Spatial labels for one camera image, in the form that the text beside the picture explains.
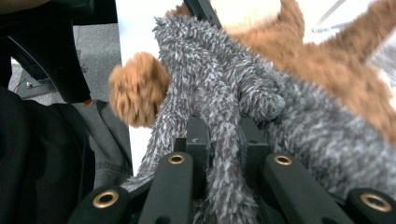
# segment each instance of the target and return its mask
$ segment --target brown plush toy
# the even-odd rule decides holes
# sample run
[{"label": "brown plush toy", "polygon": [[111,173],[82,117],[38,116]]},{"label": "brown plush toy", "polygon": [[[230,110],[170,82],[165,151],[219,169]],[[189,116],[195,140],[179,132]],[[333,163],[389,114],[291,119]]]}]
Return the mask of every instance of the brown plush toy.
[{"label": "brown plush toy", "polygon": [[[211,4],[219,15],[220,9],[224,9],[217,8],[221,4],[216,2],[212,0]],[[303,42],[304,16],[297,2],[280,0],[280,3],[275,21],[248,29],[229,31],[224,25],[223,28],[243,46],[273,62],[276,69],[316,83],[338,97],[396,146],[396,112],[389,103],[389,87],[378,78],[374,68],[366,64],[396,25],[396,0],[374,2],[365,14],[336,37],[319,45]],[[181,5],[168,11],[166,16],[177,14],[189,15],[190,12]],[[169,75],[150,54],[141,53],[135,57],[138,58],[136,63],[118,67],[111,75],[110,103],[127,123],[150,126],[155,120],[157,105],[165,97],[169,82],[165,80]],[[136,82],[137,77],[145,77],[146,82]],[[162,95],[147,97],[142,92]]]}]

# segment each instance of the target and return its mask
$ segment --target gray fuzzy plush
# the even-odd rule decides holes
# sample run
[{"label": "gray fuzzy plush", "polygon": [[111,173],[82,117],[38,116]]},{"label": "gray fuzzy plush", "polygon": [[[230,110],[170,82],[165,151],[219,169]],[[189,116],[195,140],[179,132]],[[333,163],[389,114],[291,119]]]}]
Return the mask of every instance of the gray fuzzy plush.
[{"label": "gray fuzzy plush", "polygon": [[172,81],[139,172],[124,188],[134,190],[154,177],[160,158],[186,136],[187,120],[198,111],[214,152],[196,223],[258,222],[238,158],[240,113],[260,122],[275,151],[299,159],[328,191],[345,196],[370,187],[396,198],[396,151],[364,120],[206,22],[172,17],[157,24],[160,58]]}]

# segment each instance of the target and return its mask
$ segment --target plush toy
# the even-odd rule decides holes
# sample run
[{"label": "plush toy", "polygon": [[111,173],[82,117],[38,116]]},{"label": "plush toy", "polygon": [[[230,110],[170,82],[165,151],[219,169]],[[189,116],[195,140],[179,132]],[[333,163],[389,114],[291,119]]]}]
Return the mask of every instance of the plush toy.
[{"label": "plush toy", "polygon": [[[285,13],[285,6],[297,13]],[[295,2],[283,0],[279,21],[267,25],[280,24],[277,30],[287,32],[291,20],[286,18],[296,20],[298,15],[302,16]],[[295,36],[302,36],[303,31],[297,29]],[[329,192],[345,197],[353,188],[368,187],[396,198],[396,150],[373,126],[340,104],[334,93],[275,69],[275,64],[254,49],[240,45],[240,39],[238,43],[208,22],[169,16],[157,20],[154,32],[161,62],[149,55],[146,59],[155,61],[157,68],[128,74],[126,65],[118,73],[122,80],[146,71],[166,71],[172,77],[139,172],[122,185],[124,188],[134,190],[154,177],[159,159],[173,150],[176,138],[186,136],[188,117],[197,111],[210,130],[213,148],[208,149],[207,191],[205,198],[196,202],[195,222],[258,223],[257,204],[241,165],[246,151],[241,149],[244,144],[238,122],[243,112],[260,124],[274,152],[287,152],[301,161]],[[348,62],[362,66],[358,60]],[[128,81],[112,81],[115,93],[130,88]],[[139,83],[135,92],[145,87],[144,82]]]},{"label": "plush toy", "polygon": [[[221,0],[211,1],[218,14],[221,13],[220,21],[226,21],[222,23],[222,26],[229,35],[250,48],[251,51],[273,62],[276,69],[314,82],[330,94],[337,96],[352,112],[362,116],[373,125],[384,139],[396,145],[396,113],[389,104],[391,98],[389,87],[377,78],[376,71],[371,66],[366,65],[367,59],[396,24],[396,13],[393,10],[395,1],[374,3],[366,14],[357,18],[337,37],[320,45],[304,44],[304,16],[294,0],[280,1],[282,5],[278,17],[275,15],[280,11],[277,4],[279,1],[265,1],[270,9],[264,12],[252,9],[263,2],[257,0],[232,3]],[[229,17],[223,12],[228,6],[247,8],[242,10],[245,12],[245,16],[241,16],[242,21],[228,19]],[[249,13],[254,17],[251,20],[253,22],[246,22],[249,21],[246,19]],[[189,10],[183,4],[176,10],[168,11],[166,16],[189,14]],[[254,22],[258,21],[257,18],[261,18],[263,22]],[[156,67],[129,68],[133,63],[124,67],[119,66],[110,78],[110,103],[115,113],[130,125],[150,127],[155,119],[152,111],[158,111],[159,104],[148,101],[149,98],[146,96],[131,91],[131,88],[136,90],[145,88],[142,86],[136,88],[128,79],[133,76],[148,75],[152,69],[163,71],[152,77],[168,77],[169,75],[160,62],[153,63],[155,59],[151,55],[136,54],[135,57],[139,58],[140,63],[152,64]],[[164,88],[161,90],[163,100],[165,91]]]}]

